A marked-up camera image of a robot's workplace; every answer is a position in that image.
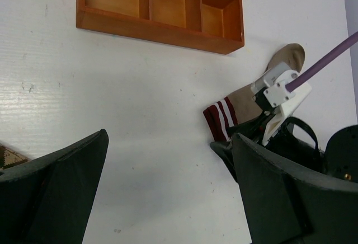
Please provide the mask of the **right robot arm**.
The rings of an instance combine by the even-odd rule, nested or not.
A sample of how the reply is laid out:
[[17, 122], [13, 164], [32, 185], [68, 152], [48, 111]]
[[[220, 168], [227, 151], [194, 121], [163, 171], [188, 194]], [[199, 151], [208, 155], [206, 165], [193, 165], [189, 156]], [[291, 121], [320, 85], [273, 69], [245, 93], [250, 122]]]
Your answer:
[[[260, 140], [262, 140], [264, 124], [268, 124], [268, 118], [261, 115], [261, 117], [228, 128], [226, 132], [230, 136], [241, 133], [263, 146]], [[294, 136], [294, 126], [306, 132], [313, 140], [314, 146]], [[301, 119], [289, 117], [263, 147], [311, 170], [357, 183], [357, 125], [334, 133], [327, 143], [326, 150], [322, 151], [318, 147], [318, 139], [313, 129]], [[210, 148], [223, 160], [231, 176], [237, 182], [231, 140], [211, 142]]]

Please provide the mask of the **tan sock with maroon cuff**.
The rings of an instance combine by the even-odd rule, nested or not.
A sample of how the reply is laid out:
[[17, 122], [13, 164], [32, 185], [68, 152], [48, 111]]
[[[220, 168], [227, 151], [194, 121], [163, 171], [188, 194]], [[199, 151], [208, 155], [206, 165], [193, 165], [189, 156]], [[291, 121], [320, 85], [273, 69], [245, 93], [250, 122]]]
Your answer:
[[[285, 63], [291, 69], [300, 72], [304, 61], [304, 48], [298, 43], [291, 43], [285, 45], [272, 56], [266, 70], [280, 63]], [[227, 128], [250, 121], [262, 113], [261, 108], [254, 102], [252, 97], [253, 93], [250, 85], [246, 85], [203, 111], [214, 141], [228, 141], [230, 136], [227, 133]]]

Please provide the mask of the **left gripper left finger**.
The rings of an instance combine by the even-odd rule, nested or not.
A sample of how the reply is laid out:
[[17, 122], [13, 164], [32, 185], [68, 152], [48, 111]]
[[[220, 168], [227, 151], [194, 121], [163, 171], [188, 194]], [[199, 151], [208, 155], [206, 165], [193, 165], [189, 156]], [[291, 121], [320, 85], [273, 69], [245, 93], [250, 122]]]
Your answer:
[[108, 145], [101, 129], [1, 170], [1, 243], [82, 243]]

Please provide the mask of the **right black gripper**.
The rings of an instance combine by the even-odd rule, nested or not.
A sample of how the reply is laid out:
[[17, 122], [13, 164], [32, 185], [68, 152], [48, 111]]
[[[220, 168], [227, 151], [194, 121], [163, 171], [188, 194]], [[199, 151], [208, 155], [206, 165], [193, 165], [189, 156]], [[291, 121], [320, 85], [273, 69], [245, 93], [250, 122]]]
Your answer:
[[[272, 116], [259, 116], [253, 120], [239, 124], [237, 126], [237, 132], [262, 145], [263, 134], [265, 129], [268, 128], [269, 121], [272, 119]], [[313, 140], [314, 145], [311, 146], [307, 142], [295, 137], [293, 135], [294, 126], [306, 132]], [[315, 132], [307, 123], [296, 117], [287, 118], [283, 124], [280, 125], [277, 133], [264, 147], [311, 170], [324, 171], [324, 153], [319, 149]], [[222, 159], [231, 176], [235, 182], [237, 182], [231, 142], [211, 142], [210, 148]]]

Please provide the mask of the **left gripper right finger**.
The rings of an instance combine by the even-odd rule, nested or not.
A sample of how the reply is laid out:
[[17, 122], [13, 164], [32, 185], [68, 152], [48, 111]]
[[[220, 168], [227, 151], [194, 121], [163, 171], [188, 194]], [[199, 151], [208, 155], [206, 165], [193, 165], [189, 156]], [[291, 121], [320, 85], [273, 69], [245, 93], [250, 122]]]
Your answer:
[[237, 181], [253, 243], [357, 243], [357, 184], [308, 169], [232, 138]]

